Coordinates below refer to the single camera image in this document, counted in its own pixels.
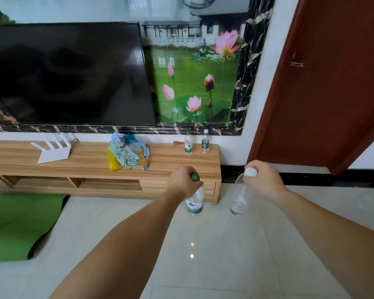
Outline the person's left hand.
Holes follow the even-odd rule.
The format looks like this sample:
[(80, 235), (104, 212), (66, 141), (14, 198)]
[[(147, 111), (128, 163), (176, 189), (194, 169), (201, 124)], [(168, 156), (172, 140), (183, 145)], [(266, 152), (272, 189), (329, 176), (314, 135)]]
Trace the person's left hand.
[(178, 203), (188, 199), (187, 184), (191, 172), (197, 171), (191, 166), (181, 166), (176, 168), (168, 179), (164, 196), (173, 202)]

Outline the white wifi router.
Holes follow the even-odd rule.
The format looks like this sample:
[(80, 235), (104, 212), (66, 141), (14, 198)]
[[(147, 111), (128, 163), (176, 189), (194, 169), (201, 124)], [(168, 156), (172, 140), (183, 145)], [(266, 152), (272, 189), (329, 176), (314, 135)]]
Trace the white wifi router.
[(63, 146), (62, 143), (57, 138), (55, 138), (55, 143), (57, 145), (57, 148), (55, 148), (47, 137), (45, 137), (44, 141), (49, 149), (45, 149), (35, 142), (30, 143), (32, 146), (41, 151), (37, 164), (66, 160), (69, 158), (72, 148), (71, 143), (67, 140), (64, 133), (61, 132), (59, 135), (62, 138), (62, 141), (65, 143), (65, 146)]

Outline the wooden television cabinet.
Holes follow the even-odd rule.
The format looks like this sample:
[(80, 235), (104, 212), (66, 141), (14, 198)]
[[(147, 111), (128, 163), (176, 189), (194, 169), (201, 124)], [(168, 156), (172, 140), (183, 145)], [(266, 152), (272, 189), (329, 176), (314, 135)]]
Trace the wooden television cabinet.
[(218, 204), (221, 171), (217, 145), (202, 154), (195, 144), (148, 144), (149, 168), (111, 171), (106, 143), (76, 142), (66, 160), (38, 164), (41, 151), (26, 141), (0, 141), (0, 193), (68, 194), (81, 197), (155, 199), (165, 190), (171, 172), (192, 166), (204, 182), (204, 201)]

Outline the white-capped small water bottle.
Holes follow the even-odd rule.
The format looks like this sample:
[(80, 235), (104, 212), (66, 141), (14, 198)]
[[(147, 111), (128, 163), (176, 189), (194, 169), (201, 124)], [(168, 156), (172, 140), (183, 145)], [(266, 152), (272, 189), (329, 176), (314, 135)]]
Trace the white-capped small water bottle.
[(204, 129), (203, 138), (201, 140), (202, 153), (207, 154), (209, 152), (210, 140), (209, 140), (209, 130)]

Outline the black flat-screen television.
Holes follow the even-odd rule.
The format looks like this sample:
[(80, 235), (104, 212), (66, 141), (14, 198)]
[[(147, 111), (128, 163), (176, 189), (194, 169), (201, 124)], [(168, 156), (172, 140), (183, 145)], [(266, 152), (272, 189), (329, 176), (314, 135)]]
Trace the black flat-screen television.
[(155, 126), (140, 24), (0, 25), (0, 107), (27, 125)]

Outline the person's right forearm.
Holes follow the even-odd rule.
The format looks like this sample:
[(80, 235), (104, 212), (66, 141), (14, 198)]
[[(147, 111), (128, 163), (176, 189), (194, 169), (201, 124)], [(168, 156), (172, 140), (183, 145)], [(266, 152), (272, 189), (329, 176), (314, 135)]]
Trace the person's right forearm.
[(304, 241), (352, 299), (374, 299), (374, 231), (339, 216), (285, 186), (268, 199), (284, 213)]

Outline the white-capped clear plastic bottle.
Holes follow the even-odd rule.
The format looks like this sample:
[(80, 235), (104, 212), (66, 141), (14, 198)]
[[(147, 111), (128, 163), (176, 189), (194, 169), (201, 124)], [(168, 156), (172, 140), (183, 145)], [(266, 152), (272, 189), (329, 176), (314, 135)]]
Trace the white-capped clear plastic bottle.
[(257, 174), (255, 168), (249, 167), (237, 177), (232, 190), (233, 203), (230, 206), (233, 215), (243, 215), (247, 206), (254, 200), (254, 191), (244, 182), (244, 177), (256, 177)]

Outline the bundle of cloths and bags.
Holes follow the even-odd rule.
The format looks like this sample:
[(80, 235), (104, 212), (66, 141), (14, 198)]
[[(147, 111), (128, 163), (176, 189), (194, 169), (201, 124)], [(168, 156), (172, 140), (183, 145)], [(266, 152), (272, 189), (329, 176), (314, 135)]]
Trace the bundle of cloths and bags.
[(133, 169), (139, 166), (142, 166), (143, 170), (149, 168), (150, 150), (145, 143), (137, 141), (134, 135), (120, 136), (115, 131), (106, 152), (110, 171)]

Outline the brown wooden door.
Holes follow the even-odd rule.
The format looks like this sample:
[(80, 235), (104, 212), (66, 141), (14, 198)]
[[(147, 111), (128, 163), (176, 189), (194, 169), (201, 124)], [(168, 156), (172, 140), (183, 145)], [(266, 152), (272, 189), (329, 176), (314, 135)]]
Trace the brown wooden door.
[(373, 141), (374, 0), (299, 0), (247, 162), (338, 175)]

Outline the green floor mat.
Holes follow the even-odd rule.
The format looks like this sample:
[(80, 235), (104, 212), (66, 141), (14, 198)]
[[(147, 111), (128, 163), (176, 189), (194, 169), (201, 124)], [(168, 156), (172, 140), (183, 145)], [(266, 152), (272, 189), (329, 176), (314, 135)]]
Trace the green floor mat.
[(68, 194), (1, 193), (0, 262), (31, 259), (69, 198)]

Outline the person's left forearm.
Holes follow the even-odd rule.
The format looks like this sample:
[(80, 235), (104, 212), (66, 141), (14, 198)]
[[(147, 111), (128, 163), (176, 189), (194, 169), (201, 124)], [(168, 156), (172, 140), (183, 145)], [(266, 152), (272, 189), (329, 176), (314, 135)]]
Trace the person's left forearm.
[(65, 277), (49, 299), (139, 299), (174, 213), (189, 194), (165, 193), (116, 225)]

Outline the lotus pond wall mural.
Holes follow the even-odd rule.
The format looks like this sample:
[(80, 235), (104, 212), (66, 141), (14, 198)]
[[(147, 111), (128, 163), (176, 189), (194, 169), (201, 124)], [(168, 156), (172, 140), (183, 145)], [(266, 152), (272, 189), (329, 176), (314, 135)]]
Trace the lotus pond wall mural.
[(2, 132), (241, 135), (275, 0), (0, 0), (0, 25), (138, 22), (155, 126), (21, 124)]

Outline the green-capped small water bottle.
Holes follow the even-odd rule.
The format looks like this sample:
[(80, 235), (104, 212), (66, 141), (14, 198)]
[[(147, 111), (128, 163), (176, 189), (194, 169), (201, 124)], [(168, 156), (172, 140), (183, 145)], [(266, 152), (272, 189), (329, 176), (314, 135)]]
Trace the green-capped small water bottle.
[(191, 131), (187, 130), (184, 138), (184, 150), (187, 155), (193, 154), (193, 139), (191, 137)]

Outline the green-capped labelled water bottle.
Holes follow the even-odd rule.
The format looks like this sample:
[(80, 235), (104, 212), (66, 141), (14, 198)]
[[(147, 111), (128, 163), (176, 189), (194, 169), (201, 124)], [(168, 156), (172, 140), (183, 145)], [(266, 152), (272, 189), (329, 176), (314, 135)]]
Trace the green-capped labelled water bottle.
[(190, 215), (196, 216), (204, 209), (204, 187), (203, 185), (186, 201), (187, 210)]

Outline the person's right hand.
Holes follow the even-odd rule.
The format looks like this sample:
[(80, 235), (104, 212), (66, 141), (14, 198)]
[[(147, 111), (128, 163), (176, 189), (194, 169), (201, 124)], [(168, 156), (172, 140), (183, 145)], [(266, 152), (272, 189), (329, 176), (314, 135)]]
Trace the person's right hand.
[(261, 198), (276, 203), (290, 193), (276, 168), (269, 163), (253, 160), (246, 166), (258, 166), (258, 193), (256, 194)]

